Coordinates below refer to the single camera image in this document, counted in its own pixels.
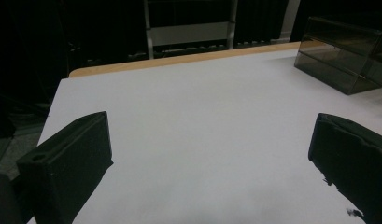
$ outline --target clear plastic box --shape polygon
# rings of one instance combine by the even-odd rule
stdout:
[[[345,94],[382,86],[382,12],[309,18],[295,67]]]

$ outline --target white table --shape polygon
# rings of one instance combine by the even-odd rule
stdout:
[[[363,223],[307,151],[319,112],[382,134],[382,90],[346,96],[296,52],[64,79],[40,143],[105,110],[114,161],[74,223]]]

